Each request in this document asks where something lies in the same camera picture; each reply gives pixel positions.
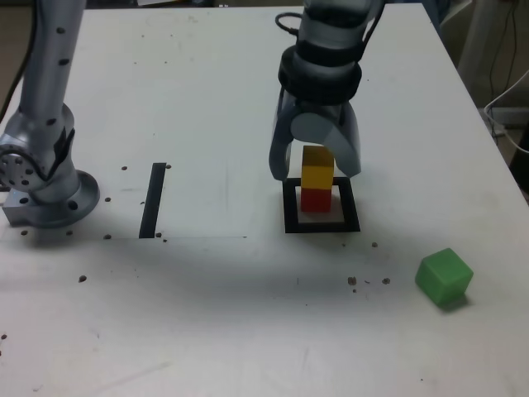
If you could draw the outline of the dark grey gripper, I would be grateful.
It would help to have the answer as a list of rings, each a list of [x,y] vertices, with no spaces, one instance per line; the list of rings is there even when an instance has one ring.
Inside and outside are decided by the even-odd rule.
[[[276,180],[288,178],[294,139],[326,147],[339,171],[348,178],[361,172],[358,126],[349,103],[310,103],[297,100],[281,88],[269,149],[269,169]]]

